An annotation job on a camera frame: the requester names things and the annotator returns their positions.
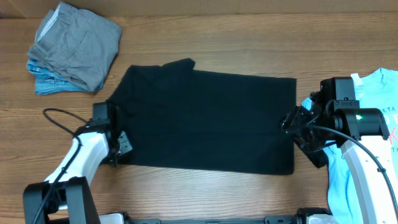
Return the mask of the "black t-shirt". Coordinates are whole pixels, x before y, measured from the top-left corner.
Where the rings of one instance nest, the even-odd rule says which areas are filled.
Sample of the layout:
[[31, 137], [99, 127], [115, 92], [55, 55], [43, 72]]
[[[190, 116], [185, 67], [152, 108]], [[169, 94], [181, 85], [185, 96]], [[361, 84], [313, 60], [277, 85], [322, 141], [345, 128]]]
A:
[[280, 128], [293, 78], [195, 70], [189, 58], [128, 68], [108, 100], [132, 150], [125, 164], [290, 175], [294, 144]]

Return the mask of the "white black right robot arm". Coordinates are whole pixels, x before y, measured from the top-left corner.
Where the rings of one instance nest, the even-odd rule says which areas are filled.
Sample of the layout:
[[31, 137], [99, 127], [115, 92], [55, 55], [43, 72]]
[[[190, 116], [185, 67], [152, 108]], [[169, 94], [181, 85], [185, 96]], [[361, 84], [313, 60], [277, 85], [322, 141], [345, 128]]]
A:
[[360, 107], [350, 77], [323, 80], [320, 91], [310, 97], [312, 108], [296, 106], [281, 128], [312, 161], [327, 146], [340, 148], [353, 177], [363, 222], [397, 223], [397, 179], [382, 112]]

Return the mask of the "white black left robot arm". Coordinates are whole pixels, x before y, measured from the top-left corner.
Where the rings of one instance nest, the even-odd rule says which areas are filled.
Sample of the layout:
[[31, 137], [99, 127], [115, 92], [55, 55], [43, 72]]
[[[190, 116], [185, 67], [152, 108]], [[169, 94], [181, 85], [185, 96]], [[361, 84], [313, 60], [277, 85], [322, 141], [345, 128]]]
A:
[[[60, 165], [43, 182], [25, 188], [25, 222], [130, 223], [126, 212], [100, 215], [90, 190], [98, 167], [105, 162], [116, 165], [125, 154], [119, 143], [117, 107], [107, 102], [95, 103], [93, 117], [71, 134], [72, 146]], [[66, 210], [68, 216], [50, 219], [59, 210]]]

